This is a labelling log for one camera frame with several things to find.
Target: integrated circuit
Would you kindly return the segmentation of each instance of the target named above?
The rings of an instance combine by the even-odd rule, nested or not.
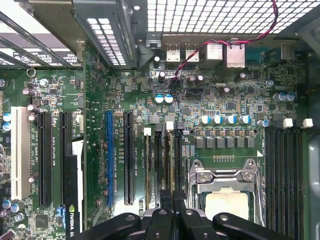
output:
[[[35,227],[37,229],[47,229],[49,224],[48,215],[36,215]]]

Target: pci express slot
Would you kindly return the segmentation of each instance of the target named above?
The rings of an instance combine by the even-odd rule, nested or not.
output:
[[[114,204],[114,118],[112,111],[106,111],[104,114],[104,121],[106,125],[106,141],[107,149],[105,152],[108,179],[108,207]]]
[[[149,209],[152,201],[152,143],[151,136],[144,137],[144,163],[145,163],[145,206]]]
[[[124,204],[134,203],[134,114],[133,111],[123,113],[123,141],[124,141]]]
[[[38,202],[50,206],[52,202],[52,133],[51,113],[38,112]]]
[[[182,173],[182,135],[178,131],[174,136],[174,190],[182,190],[184,175]]]
[[[266,226],[303,239],[303,141],[300,129],[266,129]]]
[[[60,204],[66,203],[66,156],[72,154],[72,114],[60,112]]]
[[[155,187],[154,187],[154,195],[155,195],[155,206],[160,206],[160,189],[161,189],[161,179],[164,176],[164,168],[162,165],[162,126],[160,125],[160,129],[155,129],[154,136],[154,178],[155,178]]]

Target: motherboard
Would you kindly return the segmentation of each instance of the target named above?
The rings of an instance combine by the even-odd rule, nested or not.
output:
[[[2,231],[72,239],[183,190],[210,220],[308,239],[306,65],[257,59],[175,77],[165,61],[110,70],[88,43],[84,70],[0,71]]]

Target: black pcie slot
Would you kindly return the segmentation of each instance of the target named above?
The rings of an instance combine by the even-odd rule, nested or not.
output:
[[[70,112],[60,112],[60,204],[66,202],[65,159],[72,154],[72,114]]]
[[[135,148],[134,148],[134,114],[133,111],[123,113],[123,140],[124,140],[124,203],[134,203],[134,171],[135,171]]]
[[[170,137],[164,136],[164,187],[170,189]]]
[[[182,190],[184,175],[182,173],[182,136],[177,132],[174,137],[174,187],[175,190]]]
[[[300,129],[267,129],[266,226],[303,239],[303,142]]]
[[[163,167],[162,167],[162,141],[161,132],[155,132],[154,136],[154,195],[155,195],[155,206],[160,205],[160,189],[161,189],[161,178],[163,177]]]
[[[51,113],[38,112],[38,202],[50,206],[52,201],[52,133]]]

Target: black capacitor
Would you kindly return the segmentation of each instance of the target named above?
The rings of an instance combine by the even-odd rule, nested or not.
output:
[[[165,81],[165,78],[166,78],[166,73],[164,71],[159,72],[159,76],[158,76],[159,83],[163,83]]]
[[[32,104],[29,104],[26,109],[30,112],[34,112],[34,113],[40,113],[42,112],[42,109],[38,106],[35,106],[35,105],[32,105]]]
[[[37,94],[37,92],[34,89],[24,88],[22,90],[22,94],[25,96],[34,97]]]
[[[219,91],[219,94],[221,97],[227,95],[228,93],[230,93],[230,88],[229,87],[222,87]]]
[[[188,79],[187,79],[187,82],[188,82],[189,84],[192,84],[192,83],[195,83],[196,80],[197,80],[197,77],[196,77],[195,75],[190,75],[190,76],[188,77]]]
[[[153,64],[153,67],[154,67],[154,68],[158,68],[159,65],[160,65],[160,57],[155,56],[154,59],[153,59],[153,61],[152,61],[152,64]]]
[[[246,80],[246,79],[247,79],[247,75],[244,72],[241,72],[234,78],[234,81],[236,83],[239,83],[239,82]]]
[[[196,78],[195,83],[196,83],[196,84],[202,84],[203,82],[204,82],[204,76],[199,75],[199,76]]]

